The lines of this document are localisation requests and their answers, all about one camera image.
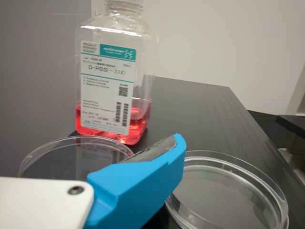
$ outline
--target empty petri dish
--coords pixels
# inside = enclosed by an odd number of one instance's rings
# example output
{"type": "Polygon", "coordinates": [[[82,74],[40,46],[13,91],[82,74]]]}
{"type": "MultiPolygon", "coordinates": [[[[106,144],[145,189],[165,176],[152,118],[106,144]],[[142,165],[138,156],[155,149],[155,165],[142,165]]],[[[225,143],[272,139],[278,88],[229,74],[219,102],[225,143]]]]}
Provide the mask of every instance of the empty petri dish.
{"type": "Polygon", "coordinates": [[[28,154],[20,165],[19,177],[85,181],[88,173],[132,155],[130,148],[109,138],[66,137],[28,154]]]}
{"type": "Polygon", "coordinates": [[[287,229],[289,224],[286,198],[270,177],[214,151],[186,153],[183,178],[166,206],[183,229],[287,229]]]}

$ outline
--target qr code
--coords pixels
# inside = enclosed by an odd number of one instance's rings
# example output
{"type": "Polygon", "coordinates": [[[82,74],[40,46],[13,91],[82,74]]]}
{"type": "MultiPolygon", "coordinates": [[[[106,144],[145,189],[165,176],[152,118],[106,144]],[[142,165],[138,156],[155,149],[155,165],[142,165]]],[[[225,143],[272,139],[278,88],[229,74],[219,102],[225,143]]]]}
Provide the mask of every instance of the qr code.
{"type": "Polygon", "coordinates": [[[119,96],[127,97],[128,87],[119,87],[119,96]]]}

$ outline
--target pink liquid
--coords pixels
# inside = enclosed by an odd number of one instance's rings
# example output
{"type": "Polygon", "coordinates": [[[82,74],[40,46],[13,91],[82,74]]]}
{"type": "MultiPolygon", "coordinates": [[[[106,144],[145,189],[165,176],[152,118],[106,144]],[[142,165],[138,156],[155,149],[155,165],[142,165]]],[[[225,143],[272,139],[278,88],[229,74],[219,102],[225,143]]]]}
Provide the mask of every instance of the pink liquid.
{"type": "MultiPolygon", "coordinates": [[[[103,137],[115,139],[123,144],[134,145],[140,140],[145,128],[148,125],[148,121],[149,121],[149,117],[150,117],[150,113],[151,113],[151,104],[152,104],[151,102],[148,103],[147,111],[141,119],[132,119],[131,118],[130,126],[129,126],[129,134],[127,136],[82,127],[81,126],[81,105],[79,104],[76,106],[76,130],[81,135],[103,136],[103,137]]],[[[138,113],[141,113],[141,111],[138,108],[132,107],[131,117],[135,116],[135,114],[138,114],[138,113]]]]}

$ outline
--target plastic bottle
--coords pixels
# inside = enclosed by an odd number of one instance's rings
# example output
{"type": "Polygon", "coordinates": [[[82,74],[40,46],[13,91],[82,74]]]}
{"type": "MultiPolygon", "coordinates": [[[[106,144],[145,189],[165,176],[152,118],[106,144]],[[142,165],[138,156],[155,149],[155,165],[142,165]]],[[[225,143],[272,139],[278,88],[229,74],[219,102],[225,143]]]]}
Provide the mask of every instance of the plastic bottle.
{"type": "Polygon", "coordinates": [[[107,0],[76,31],[76,130],[136,144],[150,118],[156,36],[142,0],[107,0]]]}

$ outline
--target clear plastic dish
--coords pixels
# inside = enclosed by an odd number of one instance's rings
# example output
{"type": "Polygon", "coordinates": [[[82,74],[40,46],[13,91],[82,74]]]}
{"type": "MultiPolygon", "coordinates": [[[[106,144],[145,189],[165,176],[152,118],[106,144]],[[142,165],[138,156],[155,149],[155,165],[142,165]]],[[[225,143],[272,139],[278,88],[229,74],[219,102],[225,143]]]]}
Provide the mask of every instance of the clear plastic dish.
{"type": "Polygon", "coordinates": [[[22,161],[20,177],[86,180],[87,174],[118,163],[133,152],[105,137],[73,136],[44,144],[22,161]]]}
{"type": "Polygon", "coordinates": [[[166,206],[183,229],[287,229],[288,204],[265,173],[236,157],[186,153],[183,178],[166,206]]]}

